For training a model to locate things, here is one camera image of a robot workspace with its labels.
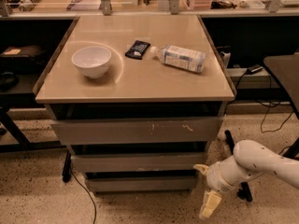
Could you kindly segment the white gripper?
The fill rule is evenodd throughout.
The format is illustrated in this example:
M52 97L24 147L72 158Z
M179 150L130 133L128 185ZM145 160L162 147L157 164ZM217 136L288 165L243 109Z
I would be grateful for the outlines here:
M199 217L209 218L221 203L221 194L232 191L241 181L239 167L234 159L217 161L209 167L195 164L193 168L206 175L206 182L212 190L206 190Z

